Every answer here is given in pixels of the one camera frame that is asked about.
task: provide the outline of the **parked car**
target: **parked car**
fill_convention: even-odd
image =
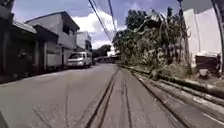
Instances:
[[[90,67],[92,65],[92,54],[90,52],[72,53],[68,59],[67,67]]]

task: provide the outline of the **house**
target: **house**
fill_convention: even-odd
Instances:
[[[188,47],[195,66],[195,56],[201,52],[223,54],[223,0],[183,0]]]
[[[28,75],[35,68],[35,46],[37,31],[29,25],[13,20],[9,38],[4,48],[6,75]]]
[[[5,70],[5,43],[8,37],[8,30],[12,24],[13,14],[11,13],[14,0],[0,0],[0,75]]]
[[[36,73],[58,69],[62,64],[62,50],[58,42],[58,35],[50,30],[36,25],[37,42],[35,47]]]
[[[79,26],[67,12],[57,12],[37,17],[26,22],[31,26],[40,25],[58,35],[57,44],[61,51],[62,66],[65,66],[72,52],[77,48],[76,33]]]
[[[92,52],[91,37],[88,32],[78,32],[77,33],[77,51],[88,50]]]

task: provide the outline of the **asphalt road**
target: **asphalt road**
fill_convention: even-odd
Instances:
[[[224,127],[193,105],[169,101],[195,128]],[[0,110],[9,128],[183,127],[129,71],[112,64],[2,84]]]

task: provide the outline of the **concrete wall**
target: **concrete wall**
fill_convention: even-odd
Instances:
[[[45,42],[45,69],[62,65],[62,50],[58,44]]]
[[[31,26],[41,25],[42,27],[54,32],[57,35],[59,34],[60,31],[62,31],[60,14],[31,20],[31,21],[28,21],[27,24]]]
[[[91,37],[88,32],[78,32],[77,33],[77,45],[79,47],[86,49],[86,40],[91,43]]]
[[[76,47],[75,34],[66,34],[63,32],[63,19],[61,14],[49,15],[46,17],[38,18],[28,21],[27,24],[31,26],[41,25],[48,30],[54,32],[59,36],[58,44],[63,45],[68,49],[74,49]]]
[[[184,0],[183,10],[193,64],[198,52],[222,53],[218,19],[211,0]]]

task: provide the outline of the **sky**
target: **sky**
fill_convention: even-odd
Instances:
[[[108,0],[94,1],[106,28],[113,37],[114,27]],[[125,17],[130,9],[150,12],[150,9],[153,8],[162,14],[166,14],[166,9],[169,6],[174,11],[178,9],[177,0],[111,0],[111,3],[115,25],[118,30],[126,28]],[[13,7],[14,19],[21,22],[59,11],[67,11],[79,25],[80,31],[89,32],[92,37],[93,49],[97,49],[104,44],[111,44],[88,0],[15,0]]]

